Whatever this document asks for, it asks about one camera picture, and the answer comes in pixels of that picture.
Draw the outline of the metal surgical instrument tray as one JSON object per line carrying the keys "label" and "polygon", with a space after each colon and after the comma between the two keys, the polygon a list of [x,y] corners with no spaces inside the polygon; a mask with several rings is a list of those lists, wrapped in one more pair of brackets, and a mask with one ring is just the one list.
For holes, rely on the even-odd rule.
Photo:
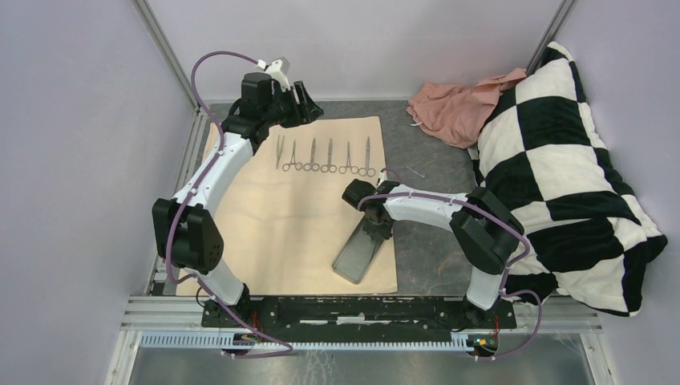
{"label": "metal surgical instrument tray", "polygon": [[363,218],[356,225],[332,264],[338,276],[355,285],[363,280],[384,242],[372,239],[363,230],[365,221]]}

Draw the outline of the curved steel clamp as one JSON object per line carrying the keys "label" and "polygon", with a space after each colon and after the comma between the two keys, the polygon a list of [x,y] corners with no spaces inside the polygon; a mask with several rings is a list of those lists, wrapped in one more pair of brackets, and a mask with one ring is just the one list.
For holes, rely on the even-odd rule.
{"label": "curved steel clamp", "polygon": [[326,162],[321,165],[320,171],[323,173],[335,173],[338,170],[338,166],[333,162],[333,150],[334,142],[329,139],[327,146]]}

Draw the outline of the steel serrated tweezers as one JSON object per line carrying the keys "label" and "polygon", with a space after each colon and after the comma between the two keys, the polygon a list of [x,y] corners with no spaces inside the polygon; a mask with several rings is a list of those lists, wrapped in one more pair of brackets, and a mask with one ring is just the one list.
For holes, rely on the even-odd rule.
{"label": "steel serrated tweezers", "polygon": [[275,164],[275,169],[279,169],[279,168],[280,168],[281,158],[282,158],[282,155],[283,155],[283,152],[284,152],[284,148],[285,148],[285,137],[279,135],[279,136],[277,137],[276,164]]}

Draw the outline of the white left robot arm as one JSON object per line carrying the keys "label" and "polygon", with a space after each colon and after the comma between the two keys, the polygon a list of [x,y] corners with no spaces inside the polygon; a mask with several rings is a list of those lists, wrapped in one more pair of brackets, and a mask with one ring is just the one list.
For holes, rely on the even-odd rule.
{"label": "white left robot arm", "polygon": [[225,241],[214,218],[218,206],[272,127],[311,124],[323,113],[301,80],[284,87],[273,75],[246,74],[240,98],[217,127],[218,138],[208,158],[173,198],[159,198],[152,206],[160,257],[195,278],[214,301],[222,302],[221,316],[231,326],[245,325],[252,306],[241,298],[246,284],[223,259]]}

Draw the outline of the thin steel hemostat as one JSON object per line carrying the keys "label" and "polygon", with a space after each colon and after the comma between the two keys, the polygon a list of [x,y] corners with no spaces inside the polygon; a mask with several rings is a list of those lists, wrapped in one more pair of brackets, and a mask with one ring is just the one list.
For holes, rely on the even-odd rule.
{"label": "thin steel hemostat", "polygon": [[291,170],[301,171],[303,169],[303,164],[297,160],[297,141],[293,141],[291,148],[289,161],[282,165],[281,170],[283,172],[288,172]]}

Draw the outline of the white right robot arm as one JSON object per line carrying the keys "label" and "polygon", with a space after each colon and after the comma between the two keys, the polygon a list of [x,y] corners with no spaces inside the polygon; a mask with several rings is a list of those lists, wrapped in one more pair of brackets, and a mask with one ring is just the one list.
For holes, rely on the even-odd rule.
{"label": "white right robot arm", "polygon": [[464,296],[463,317],[474,327],[496,315],[494,305],[504,290],[510,267],[530,246],[521,223],[487,188],[470,193],[439,194],[411,188],[395,180],[378,185],[355,179],[342,199],[363,217],[335,258],[333,271],[358,284],[366,275],[397,221],[434,226],[452,233],[472,265]]}

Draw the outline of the straight steel surgical scissors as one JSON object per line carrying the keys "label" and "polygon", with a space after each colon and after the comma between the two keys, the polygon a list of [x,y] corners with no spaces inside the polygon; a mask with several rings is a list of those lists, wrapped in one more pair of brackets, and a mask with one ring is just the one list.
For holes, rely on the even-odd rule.
{"label": "straight steel surgical scissors", "polygon": [[376,175],[376,170],[371,166],[370,163],[370,155],[371,155],[371,142],[370,142],[370,137],[366,138],[366,147],[365,147],[365,160],[364,160],[364,165],[358,169],[358,175],[359,176],[367,176],[367,177],[373,177]]}

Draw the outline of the beige cloth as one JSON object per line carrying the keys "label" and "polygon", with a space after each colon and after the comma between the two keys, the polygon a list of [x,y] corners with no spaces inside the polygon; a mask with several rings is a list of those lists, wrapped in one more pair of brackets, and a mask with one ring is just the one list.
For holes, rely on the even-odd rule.
{"label": "beige cloth", "polygon": [[[277,137],[285,137],[275,169]],[[316,162],[326,162],[329,139],[333,162],[345,164],[350,142],[352,163],[364,165],[366,138],[371,142],[373,177],[347,173],[283,172],[297,141],[297,161],[305,164],[317,140]],[[382,244],[363,280],[355,285],[338,276],[332,264],[362,219],[342,199],[355,179],[375,182],[385,166],[380,120],[376,116],[318,120],[297,128],[274,127],[253,158],[239,171],[214,216],[225,241],[223,259],[243,283],[246,295],[390,294],[398,288],[395,247]]]}

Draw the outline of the steel forceps clamp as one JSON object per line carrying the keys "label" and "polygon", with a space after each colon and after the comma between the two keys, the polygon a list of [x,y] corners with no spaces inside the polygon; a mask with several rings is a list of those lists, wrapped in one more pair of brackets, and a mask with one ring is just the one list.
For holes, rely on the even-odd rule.
{"label": "steel forceps clamp", "polygon": [[347,173],[351,173],[351,174],[354,174],[354,175],[358,174],[358,166],[353,165],[351,155],[352,155],[351,144],[350,144],[350,142],[347,142],[345,164],[338,166],[338,172],[340,174],[347,174]]}

